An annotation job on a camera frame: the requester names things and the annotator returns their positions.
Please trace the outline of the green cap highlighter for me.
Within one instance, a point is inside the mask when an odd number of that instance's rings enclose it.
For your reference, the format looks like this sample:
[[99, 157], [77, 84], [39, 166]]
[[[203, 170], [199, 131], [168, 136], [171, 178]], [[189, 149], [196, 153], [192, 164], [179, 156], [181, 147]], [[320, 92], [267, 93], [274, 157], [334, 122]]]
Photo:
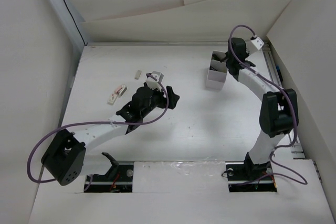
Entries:
[[217, 54], [212, 54], [212, 60], [223, 62], [225, 59], [220, 58]]

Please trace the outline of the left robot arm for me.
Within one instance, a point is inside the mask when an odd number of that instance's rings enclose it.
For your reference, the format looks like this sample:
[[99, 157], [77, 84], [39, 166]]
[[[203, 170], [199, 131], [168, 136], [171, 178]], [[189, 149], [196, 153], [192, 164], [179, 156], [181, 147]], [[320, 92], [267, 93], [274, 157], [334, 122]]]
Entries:
[[104, 152], [108, 162], [98, 164], [88, 153], [113, 138], [131, 133], [144, 124], [144, 118], [154, 109], [174, 109], [179, 99], [170, 86], [164, 90], [140, 87], [131, 101], [107, 123], [94, 123], [74, 133], [67, 128], [57, 131], [41, 163], [62, 186], [72, 183], [80, 175], [100, 174], [105, 180], [112, 180], [117, 175], [116, 160]]

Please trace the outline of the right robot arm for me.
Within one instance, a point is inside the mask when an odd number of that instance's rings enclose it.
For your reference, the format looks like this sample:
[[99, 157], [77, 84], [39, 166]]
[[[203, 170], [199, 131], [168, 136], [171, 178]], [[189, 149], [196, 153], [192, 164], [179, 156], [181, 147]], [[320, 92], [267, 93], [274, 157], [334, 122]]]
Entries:
[[260, 133], [238, 170], [243, 180], [253, 183], [269, 175], [267, 169], [271, 167], [271, 157], [279, 148], [279, 142], [297, 129], [298, 105], [295, 90], [282, 89], [263, 77], [248, 57], [246, 42], [242, 38], [230, 38], [224, 58], [226, 68], [261, 101]]

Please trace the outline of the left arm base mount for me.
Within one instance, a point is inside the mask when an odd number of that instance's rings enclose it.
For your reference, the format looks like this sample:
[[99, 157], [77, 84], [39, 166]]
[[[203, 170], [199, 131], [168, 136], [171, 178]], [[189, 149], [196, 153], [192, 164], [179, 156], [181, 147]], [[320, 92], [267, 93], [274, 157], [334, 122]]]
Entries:
[[131, 193], [134, 162], [118, 162], [109, 153], [103, 152], [111, 163], [104, 174], [88, 175], [84, 186], [85, 193]]

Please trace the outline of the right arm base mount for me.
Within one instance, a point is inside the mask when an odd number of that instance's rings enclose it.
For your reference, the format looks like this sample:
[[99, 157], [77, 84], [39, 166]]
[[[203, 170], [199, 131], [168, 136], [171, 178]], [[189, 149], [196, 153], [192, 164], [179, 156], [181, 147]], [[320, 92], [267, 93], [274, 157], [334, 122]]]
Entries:
[[226, 162], [223, 177], [227, 178], [230, 193], [277, 192], [270, 162], [247, 167], [244, 162]]

